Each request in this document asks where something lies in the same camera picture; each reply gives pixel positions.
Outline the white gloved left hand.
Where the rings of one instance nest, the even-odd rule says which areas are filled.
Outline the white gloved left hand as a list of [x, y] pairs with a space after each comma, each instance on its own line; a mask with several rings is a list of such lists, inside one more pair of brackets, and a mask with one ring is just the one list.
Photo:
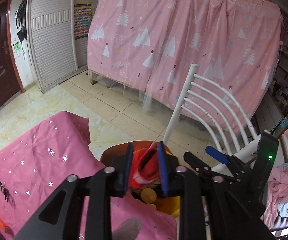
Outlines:
[[112, 232], [112, 240], [135, 240], [141, 230], [141, 219], [133, 217], [125, 220]]

